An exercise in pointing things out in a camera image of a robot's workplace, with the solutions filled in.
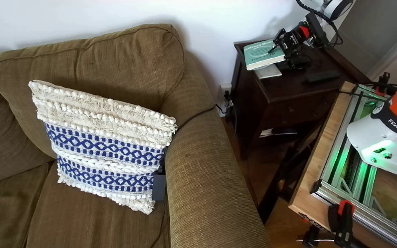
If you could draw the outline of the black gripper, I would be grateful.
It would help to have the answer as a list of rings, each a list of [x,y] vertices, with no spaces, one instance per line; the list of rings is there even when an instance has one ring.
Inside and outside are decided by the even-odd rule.
[[[291,30],[281,27],[273,38],[274,45],[269,49],[273,52],[276,48],[281,48],[287,56],[291,56],[296,49],[309,38],[314,35],[307,23],[299,23]]]

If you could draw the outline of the white orange robot arm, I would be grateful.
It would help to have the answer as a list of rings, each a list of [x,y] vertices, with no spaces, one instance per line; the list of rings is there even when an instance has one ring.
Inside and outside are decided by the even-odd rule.
[[[397,92],[346,128],[360,158],[397,174]]]

